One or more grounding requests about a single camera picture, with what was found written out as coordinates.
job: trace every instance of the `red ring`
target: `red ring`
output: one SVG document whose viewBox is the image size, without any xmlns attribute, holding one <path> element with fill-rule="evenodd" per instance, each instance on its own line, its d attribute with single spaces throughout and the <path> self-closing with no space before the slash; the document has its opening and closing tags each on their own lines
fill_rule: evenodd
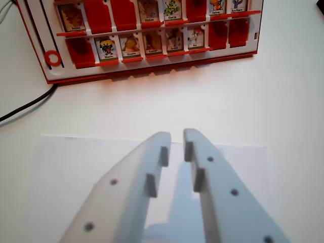
<svg viewBox="0 0 324 243">
<path fill-rule="evenodd" d="M 51 54 L 57 56 L 57 62 L 51 62 L 51 59 L 50 59 L 50 55 L 51 55 Z M 49 51 L 45 52 L 45 61 L 46 61 L 48 64 L 50 64 L 51 66 L 58 66 L 58 65 L 61 64 L 62 59 L 61 59 L 60 54 L 59 54 L 57 51 L 49 50 Z"/>
</svg>

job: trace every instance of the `black wire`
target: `black wire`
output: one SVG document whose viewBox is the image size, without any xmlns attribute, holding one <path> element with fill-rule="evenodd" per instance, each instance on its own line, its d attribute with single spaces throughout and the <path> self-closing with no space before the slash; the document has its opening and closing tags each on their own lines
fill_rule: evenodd
<svg viewBox="0 0 324 243">
<path fill-rule="evenodd" d="M 57 84 L 53 84 L 53 86 L 45 94 L 43 94 L 42 96 L 39 96 L 37 99 L 29 102 L 28 104 L 25 104 L 25 105 L 19 107 L 18 109 L 15 109 L 14 111 L 8 113 L 7 115 L 4 115 L 3 117 L 0 117 L 0 122 L 12 117 L 13 115 L 21 112 L 22 110 L 27 109 L 27 108 L 31 107 L 32 105 L 38 103 L 39 101 L 45 99 L 46 97 L 48 97 L 49 95 L 54 93 L 56 88 L 57 88 Z"/>
</svg>

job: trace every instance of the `cartoon character picture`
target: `cartoon character picture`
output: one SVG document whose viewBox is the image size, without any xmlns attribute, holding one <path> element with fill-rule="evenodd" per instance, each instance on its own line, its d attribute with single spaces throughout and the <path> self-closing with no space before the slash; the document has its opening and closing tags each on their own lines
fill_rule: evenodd
<svg viewBox="0 0 324 243">
<path fill-rule="evenodd" d="M 109 37 L 95 38 L 100 61 L 118 59 L 115 42 Z"/>
<path fill-rule="evenodd" d="M 181 19 L 181 0 L 164 0 L 165 20 Z"/>
<path fill-rule="evenodd" d="M 161 36 L 156 31 L 143 33 L 144 47 L 146 55 L 156 55 L 162 53 Z"/>
<path fill-rule="evenodd" d="M 225 0 L 210 0 L 210 8 L 209 8 L 209 14 L 214 15 L 214 14 L 223 14 L 224 11 L 224 5 L 225 5 Z"/>
<path fill-rule="evenodd" d="M 246 10 L 247 0 L 232 0 L 232 13 L 243 12 Z"/>
<path fill-rule="evenodd" d="M 178 29 L 167 29 L 167 50 L 168 52 L 177 52 L 183 50 L 183 34 Z"/>
<path fill-rule="evenodd" d="M 58 9 L 66 32 L 86 28 L 81 10 L 74 4 L 59 5 Z"/>
<path fill-rule="evenodd" d="M 136 39 L 133 34 L 121 35 L 119 39 L 122 53 L 125 58 L 141 56 L 138 39 Z"/>
<path fill-rule="evenodd" d="M 188 49 L 204 47 L 204 30 L 200 26 L 188 27 Z"/>
<path fill-rule="evenodd" d="M 139 0 L 141 22 L 151 22 L 158 20 L 158 6 L 156 0 Z"/>
</svg>

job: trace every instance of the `game board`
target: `game board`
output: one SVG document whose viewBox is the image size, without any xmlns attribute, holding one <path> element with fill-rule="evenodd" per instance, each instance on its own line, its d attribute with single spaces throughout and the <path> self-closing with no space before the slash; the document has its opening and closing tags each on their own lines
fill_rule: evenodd
<svg viewBox="0 0 324 243">
<path fill-rule="evenodd" d="M 18 0 L 48 83 L 257 53 L 263 0 Z"/>
</svg>

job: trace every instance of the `small black dot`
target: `small black dot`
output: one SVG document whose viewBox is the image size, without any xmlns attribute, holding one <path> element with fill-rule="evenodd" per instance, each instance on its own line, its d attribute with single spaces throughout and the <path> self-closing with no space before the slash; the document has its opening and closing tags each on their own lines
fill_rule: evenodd
<svg viewBox="0 0 324 243">
<path fill-rule="evenodd" d="M 265 236 L 263 240 L 265 243 L 274 243 L 274 240 L 270 236 Z"/>
<path fill-rule="evenodd" d="M 232 194 L 233 196 L 238 196 L 238 190 L 236 190 L 236 189 L 232 189 L 232 190 L 231 190 L 231 194 Z"/>
<path fill-rule="evenodd" d="M 85 231 L 89 232 L 89 231 L 93 230 L 94 227 L 95 227 L 95 225 L 92 222 L 88 222 L 85 224 Z"/>
<path fill-rule="evenodd" d="M 111 184 L 112 186 L 116 185 L 116 184 L 117 184 L 117 180 L 116 180 L 116 179 L 112 179 L 112 180 L 110 181 L 110 184 Z"/>
</svg>

